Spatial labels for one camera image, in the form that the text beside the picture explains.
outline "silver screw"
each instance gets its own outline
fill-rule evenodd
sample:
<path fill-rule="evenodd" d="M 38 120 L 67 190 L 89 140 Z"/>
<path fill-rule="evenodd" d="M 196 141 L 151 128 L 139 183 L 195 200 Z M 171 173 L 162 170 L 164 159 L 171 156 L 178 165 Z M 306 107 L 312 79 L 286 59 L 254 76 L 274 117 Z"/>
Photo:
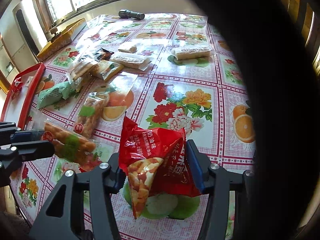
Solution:
<path fill-rule="evenodd" d="M 73 174 L 74 174 L 74 171 L 73 171 L 73 170 L 67 170 L 66 173 L 65 173 L 65 175 L 66 175 L 67 177 L 71 177 Z"/>
<path fill-rule="evenodd" d="M 109 163 L 100 163 L 99 167 L 100 167 L 101 169 L 106 169 L 106 168 L 109 167 Z"/>
<path fill-rule="evenodd" d="M 254 176 L 254 172 L 253 171 L 249 171 L 249 170 L 245 171 L 244 174 L 246 174 L 246 176 L 248 176 L 248 177 Z"/>
<path fill-rule="evenodd" d="M 220 168 L 220 166 L 217 163 L 211 163 L 210 168 L 213 169 L 213 170 L 217 170 L 217 169 Z"/>

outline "tablecloth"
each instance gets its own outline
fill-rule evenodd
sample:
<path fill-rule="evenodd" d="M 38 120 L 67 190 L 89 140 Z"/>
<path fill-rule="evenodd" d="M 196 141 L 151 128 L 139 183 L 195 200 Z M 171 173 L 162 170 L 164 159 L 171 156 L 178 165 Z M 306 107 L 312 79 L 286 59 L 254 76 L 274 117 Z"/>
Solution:
<path fill-rule="evenodd" d="M 117 51 L 125 41 L 138 43 L 138 54 L 152 58 L 145 71 L 124 68 L 136 76 L 127 98 L 126 115 L 142 128 L 185 127 L 187 139 L 193 139 L 200 152 L 228 171 L 242 173 L 251 169 L 255 150 L 254 132 L 250 117 L 250 102 L 241 73 L 228 45 L 207 18 L 185 14 L 147 14 L 142 21 L 100 15 L 88 22 L 75 40 L 47 59 L 45 78 L 52 86 L 66 79 L 70 63 L 88 44 Z M 176 62 L 170 50 L 184 45 L 209 44 L 214 55 L 205 59 Z M 40 111 L 55 123 L 72 129 L 88 92 L 104 85 L 92 78 L 72 98 L 48 106 Z M 37 95 L 33 99 L 28 121 L 35 121 Z M 93 139 L 101 160 L 107 161 L 119 149 L 124 114 L 108 122 L 100 120 Z M 74 163 L 56 156 L 26 162 L 11 186 L 18 205 L 33 223 L 44 201 L 64 171 L 80 172 Z M 200 197 L 196 213 L 185 220 L 134 220 L 132 210 L 122 193 L 112 196 L 112 205 L 122 239 L 197 239 L 207 203 Z M 92 229 L 89 192 L 84 193 L 86 228 Z M 227 239 L 232 235 L 234 194 L 230 193 Z"/>

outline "red round label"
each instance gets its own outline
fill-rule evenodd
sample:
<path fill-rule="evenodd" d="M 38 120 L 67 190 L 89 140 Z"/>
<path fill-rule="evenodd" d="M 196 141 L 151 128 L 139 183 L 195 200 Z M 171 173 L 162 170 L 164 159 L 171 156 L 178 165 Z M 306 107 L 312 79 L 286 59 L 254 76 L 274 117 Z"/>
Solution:
<path fill-rule="evenodd" d="M 48 140 L 49 142 L 52 142 L 53 141 L 53 135 L 52 133 L 50 132 L 45 132 L 43 135 L 42 135 L 42 140 Z"/>
<path fill-rule="evenodd" d="M 83 125 L 80 124 L 80 123 L 77 123 L 76 126 L 75 126 L 75 132 L 76 133 L 82 133 L 83 131 Z"/>

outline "cardboard box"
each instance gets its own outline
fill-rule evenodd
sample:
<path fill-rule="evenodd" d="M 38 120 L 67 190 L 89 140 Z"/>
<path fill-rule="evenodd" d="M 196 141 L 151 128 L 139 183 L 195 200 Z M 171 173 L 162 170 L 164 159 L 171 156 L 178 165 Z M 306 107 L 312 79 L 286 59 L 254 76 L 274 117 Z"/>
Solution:
<path fill-rule="evenodd" d="M 57 52 L 59 49 L 68 45 L 72 42 L 80 31 L 87 25 L 84 18 L 68 25 L 60 34 L 60 36 L 53 42 L 49 41 L 47 45 L 39 52 L 37 58 L 40 62 L 50 57 L 52 54 Z"/>

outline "black flashlight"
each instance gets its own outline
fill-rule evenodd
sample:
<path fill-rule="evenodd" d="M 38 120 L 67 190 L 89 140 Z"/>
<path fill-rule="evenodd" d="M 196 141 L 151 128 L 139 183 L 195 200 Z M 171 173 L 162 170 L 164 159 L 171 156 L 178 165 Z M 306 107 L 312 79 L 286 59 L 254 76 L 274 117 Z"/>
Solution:
<path fill-rule="evenodd" d="M 143 13 L 137 13 L 129 10 L 122 9 L 119 11 L 119 16 L 121 18 L 135 18 L 137 20 L 143 20 L 144 14 Z"/>

